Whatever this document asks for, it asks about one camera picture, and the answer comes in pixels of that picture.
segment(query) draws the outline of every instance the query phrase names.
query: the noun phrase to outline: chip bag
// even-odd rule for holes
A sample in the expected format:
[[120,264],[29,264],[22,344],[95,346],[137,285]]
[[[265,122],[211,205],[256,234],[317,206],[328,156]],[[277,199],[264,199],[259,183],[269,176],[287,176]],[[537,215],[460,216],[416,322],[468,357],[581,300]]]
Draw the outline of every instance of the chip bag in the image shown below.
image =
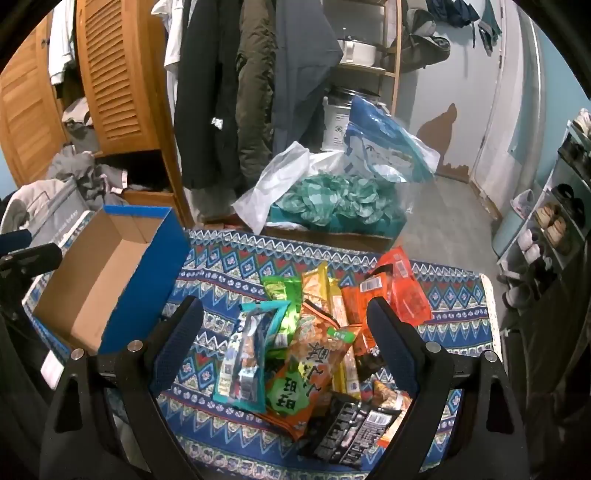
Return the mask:
[[241,321],[228,342],[213,399],[262,413],[265,406],[265,352],[275,342],[290,302],[243,303]]
[[340,328],[330,315],[306,300],[285,365],[267,382],[267,412],[259,416],[299,439],[360,329]]
[[374,396],[371,400],[372,405],[400,411],[400,415],[398,415],[393,424],[389,426],[388,430],[386,430],[382,437],[377,441],[378,446],[384,448],[388,447],[394,438],[394,435],[396,435],[396,432],[400,428],[400,425],[404,420],[404,416],[406,415],[406,412],[410,408],[412,402],[413,399],[410,398],[410,395],[408,395],[408,393],[405,391],[390,390],[379,380],[374,380]]
[[[329,277],[329,297],[330,308],[333,318],[340,327],[349,325],[343,294],[339,288],[339,280]],[[335,371],[332,381],[332,390],[334,392],[346,393],[357,400],[361,400],[361,391],[359,389],[359,377],[357,376],[357,366],[355,365],[355,355],[350,348],[345,354],[345,358]]]
[[314,270],[303,272],[301,288],[304,300],[309,300],[320,310],[331,314],[329,302],[328,263],[322,261]]
[[297,277],[263,277],[261,281],[269,298],[291,302],[281,321],[275,342],[267,351],[267,358],[285,358],[285,349],[291,343],[300,320],[301,279]]
[[431,306],[404,250],[396,247],[386,252],[374,272],[385,265],[392,265],[392,295],[388,303],[398,318],[415,327],[431,320]]
[[390,284],[390,275],[381,272],[361,282],[356,287],[342,289],[349,324],[358,323],[362,327],[361,334],[353,344],[357,375],[360,381],[366,380],[371,374],[376,373],[385,366],[384,359],[379,353],[379,348],[368,327],[367,307],[370,300],[375,297],[384,297],[386,301],[389,301]]
[[365,452],[374,447],[399,414],[399,410],[373,406],[336,393],[322,425],[299,453],[360,469]]

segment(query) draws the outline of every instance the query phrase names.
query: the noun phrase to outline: louvered wardrobe door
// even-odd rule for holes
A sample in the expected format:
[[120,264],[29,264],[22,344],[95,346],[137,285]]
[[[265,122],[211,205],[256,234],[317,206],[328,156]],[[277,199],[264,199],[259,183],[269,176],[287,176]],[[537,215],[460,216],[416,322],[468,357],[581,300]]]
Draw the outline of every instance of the louvered wardrobe door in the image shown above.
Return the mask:
[[47,71],[45,17],[0,75],[0,144],[17,185],[44,179],[67,141]]
[[143,82],[138,1],[145,0],[77,2],[80,71],[104,154],[159,148]]

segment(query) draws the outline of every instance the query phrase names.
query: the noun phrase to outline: patterned rug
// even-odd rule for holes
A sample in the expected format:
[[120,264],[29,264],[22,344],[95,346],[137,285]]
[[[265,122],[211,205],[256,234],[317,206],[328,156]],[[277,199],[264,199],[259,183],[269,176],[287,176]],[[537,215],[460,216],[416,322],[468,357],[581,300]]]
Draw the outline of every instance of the patterned rug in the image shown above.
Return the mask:
[[[62,245],[65,252],[90,221],[84,217]],[[238,231],[190,231],[193,246],[164,308],[169,316],[185,296],[197,296],[205,310],[203,328],[173,387],[158,403],[168,425],[187,454],[198,464],[255,479],[362,480],[383,453],[368,451],[360,471],[298,456],[300,445],[254,415],[212,400],[219,364],[236,326],[239,304],[267,300],[260,278],[298,275],[329,263],[331,276],[341,286],[354,285],[377,263],[375,254],[256,236]],[[418,327],[424,340],[435,340],[447,350],[479,355],[494,349],[501,356],[492,286],[485,275],[442,265],[411,261],[433,310],[432,321]],[[31,312],[51,274],[38,277],[24,300],[25,311],[46,344],[65,361],[69,349]],[[377,375],[395,388],[386,369]],[[362,386],[367,391],[370,384]],[[461,391],[450,392],[439,429],[423,468],[439,463],[449,440]],[[120,404],[110,398],[112,404]],[[118,405],[113,406],[120,412]]]

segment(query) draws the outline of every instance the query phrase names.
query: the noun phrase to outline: white shirt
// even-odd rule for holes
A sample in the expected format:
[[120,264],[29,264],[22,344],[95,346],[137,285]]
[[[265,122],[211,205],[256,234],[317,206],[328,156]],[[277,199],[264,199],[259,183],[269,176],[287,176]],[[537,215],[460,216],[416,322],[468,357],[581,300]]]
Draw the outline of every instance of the white shirt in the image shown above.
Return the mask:
[[48,70],[52,85],[62,83],[66,66],[76,61],[74,13],[74,0],[61,0],[53,9],[48,54]]

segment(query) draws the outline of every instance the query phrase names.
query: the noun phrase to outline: black snack bag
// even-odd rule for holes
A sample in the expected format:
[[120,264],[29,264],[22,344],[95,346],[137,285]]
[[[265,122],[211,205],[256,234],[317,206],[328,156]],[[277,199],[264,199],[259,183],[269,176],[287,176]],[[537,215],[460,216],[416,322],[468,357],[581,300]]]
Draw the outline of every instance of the black snack bag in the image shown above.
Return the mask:
[[333,393],[322,424],[299,454],[359,470],[365,451],[376,444],[399,414],[399,410]]

